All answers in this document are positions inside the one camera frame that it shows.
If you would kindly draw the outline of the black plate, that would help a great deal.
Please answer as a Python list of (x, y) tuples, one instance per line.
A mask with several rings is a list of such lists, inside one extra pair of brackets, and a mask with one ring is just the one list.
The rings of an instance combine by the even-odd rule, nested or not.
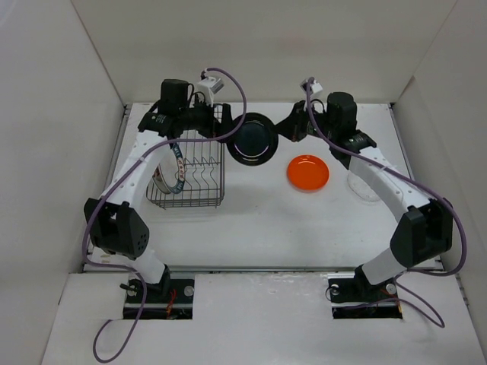
[(279, 146), (279, 135), (267, 116), (247, 113), (243, 125), (226, 145), (229, 154), (238, 163), (256, 167), (274, 156)]

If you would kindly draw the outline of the white plate dark rim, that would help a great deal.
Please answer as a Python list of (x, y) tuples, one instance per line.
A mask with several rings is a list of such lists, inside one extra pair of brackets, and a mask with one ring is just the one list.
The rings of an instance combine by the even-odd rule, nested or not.
[(177, 181), (173, 186), (169, 186), (168, 189), (173, 194), (179, 194), (183, 191), (186, 182), (186, 164), (180, 146), (177, 143), (170, 144), (170, 149), (176, 158), (177, 172), (175, 177)]

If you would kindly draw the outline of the white plate red characters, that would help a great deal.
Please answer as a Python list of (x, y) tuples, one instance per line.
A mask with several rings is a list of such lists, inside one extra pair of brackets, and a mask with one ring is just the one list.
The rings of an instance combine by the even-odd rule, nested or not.
[(152, 180), (153, 183), (156, 185), (156, 187), (164, 194), (170, 194), (171, 190), (169, 185), (167, 184), (161, 170), (161, 166), (158, 165), (152, 175)]

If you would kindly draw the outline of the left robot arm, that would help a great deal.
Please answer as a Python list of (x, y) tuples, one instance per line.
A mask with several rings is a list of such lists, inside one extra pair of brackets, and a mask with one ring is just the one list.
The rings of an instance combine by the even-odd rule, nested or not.
[(184, 131), (198, 131), (200, 143), (223, 141), (236, 133), (232, 129), (221, 134), (213, 127), (214, 96), (224, 86), (220, 78), (201, 73), (201, 80), (193, 87), (202, 93), (201, 103), (190, 102), (188, 86), (177, 79), (162, 82), (161, 98), (139, 123), (132, 151), (119, 174), (98, 199), (89, 198), (84, 206), (87, 226), (82, 247), (93, 245), (109, 255), (121, 256), (124, 263), (114, 267), (136, 275), (142, 290), (155, 302), (168, 297), (170, 274), (150, 248), (148, 226), (138, 214), (147, 184), (164, 155), (185, 142)]

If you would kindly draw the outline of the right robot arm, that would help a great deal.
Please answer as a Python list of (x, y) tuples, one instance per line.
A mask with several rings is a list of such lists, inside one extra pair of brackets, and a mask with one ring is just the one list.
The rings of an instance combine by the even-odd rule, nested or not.
[(323, 112), (316, 111), (311, 100), (303, 100), (275, 127), (293, 142), (308, 135), (325, 137), (331, 154), (365, 182), (396, 219), (388, 248), (359, 265), (352, 278), (338, 281), (338, 303), (371, 300), (398, 274), (452, 247), (454, 219), (446, 202), (389, 167), (376, 142), (357, 128), (357, 113), (351, 94), (333, 92)]

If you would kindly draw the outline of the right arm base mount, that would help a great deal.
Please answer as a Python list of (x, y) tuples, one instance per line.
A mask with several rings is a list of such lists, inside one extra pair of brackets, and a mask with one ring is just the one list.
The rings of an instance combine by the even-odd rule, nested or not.
[(334, 319), (402, 319), (393, 280), (362, 287), (355, 278), (328, 277), (326, 295)]

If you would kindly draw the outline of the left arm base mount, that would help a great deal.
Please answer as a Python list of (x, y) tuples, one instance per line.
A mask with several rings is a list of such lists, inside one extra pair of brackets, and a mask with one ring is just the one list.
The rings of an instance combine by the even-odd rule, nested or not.
[[(171, 279), (168, 289), (160, 292), (154, 285), (148, 285), (147, 298), (141, 320), (190, 320), (193, 318), (193, 279)], [(142, 283), (130, 279), (120, 287), (126, 291), (123, 319), (135, 319), (142, 302)]]

